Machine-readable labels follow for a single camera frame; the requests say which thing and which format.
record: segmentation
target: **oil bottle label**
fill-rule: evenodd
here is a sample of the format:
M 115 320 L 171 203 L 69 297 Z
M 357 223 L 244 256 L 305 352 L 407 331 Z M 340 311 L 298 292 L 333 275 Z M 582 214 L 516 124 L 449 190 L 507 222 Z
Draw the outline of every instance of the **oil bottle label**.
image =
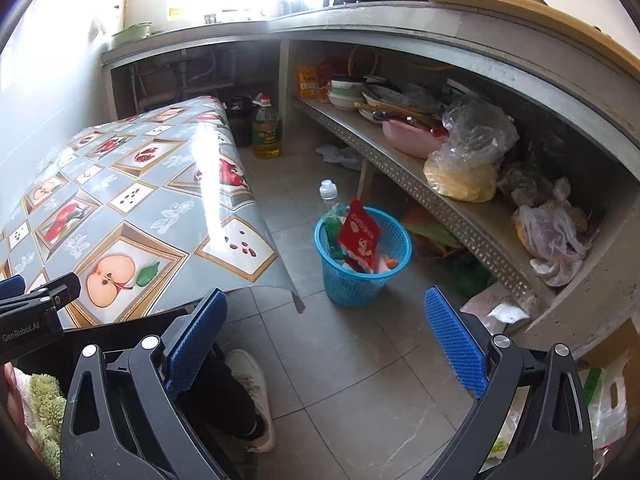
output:
M 254 146 L 273 146 L 278 143 L 280 123 L 254 123 L 251 127 Z

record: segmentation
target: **red plastic bag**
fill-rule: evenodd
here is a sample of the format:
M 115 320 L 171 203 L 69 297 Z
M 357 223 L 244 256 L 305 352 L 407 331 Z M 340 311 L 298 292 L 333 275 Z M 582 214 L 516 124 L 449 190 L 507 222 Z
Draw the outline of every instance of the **red plastic bag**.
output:
M 369 274 L 376 272 L 376 251 L 380 231 L 380 227 L 362 207 L 360 200 L 355 198 L 338 234 L 338 243 L 351 267 Z

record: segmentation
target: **person's leg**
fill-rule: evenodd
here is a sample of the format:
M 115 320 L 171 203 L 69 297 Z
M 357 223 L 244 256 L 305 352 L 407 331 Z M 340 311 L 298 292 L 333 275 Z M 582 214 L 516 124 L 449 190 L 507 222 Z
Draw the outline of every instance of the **person's leg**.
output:
M 273 447 L 264 373 L 247 352 L 233 350 L 226 362 L 209 355 L 188 395 L 204 420 L 246 440 L 251 450 L 263 452 Z

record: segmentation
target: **yellow package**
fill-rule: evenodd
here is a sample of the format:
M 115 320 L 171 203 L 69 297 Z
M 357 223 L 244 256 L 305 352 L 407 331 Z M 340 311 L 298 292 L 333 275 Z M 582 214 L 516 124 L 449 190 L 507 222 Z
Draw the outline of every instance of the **yellow package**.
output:
M 318 69 L 315 66 L 297 66 L 298 97 L 318 95 Z
M 428 158 L 423 171 L 431 189 L 440 195 L 464 202 L 488 202 L 495 195 L 497 173 L 491 164 L 452 170 Z

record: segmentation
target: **orange package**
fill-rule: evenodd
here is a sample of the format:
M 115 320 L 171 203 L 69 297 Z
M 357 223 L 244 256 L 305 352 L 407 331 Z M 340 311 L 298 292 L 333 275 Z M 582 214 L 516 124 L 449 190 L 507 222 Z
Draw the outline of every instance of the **orange package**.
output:
M 318 69 L 315 66 L 297 66 L 298 97 L 318 95 Z

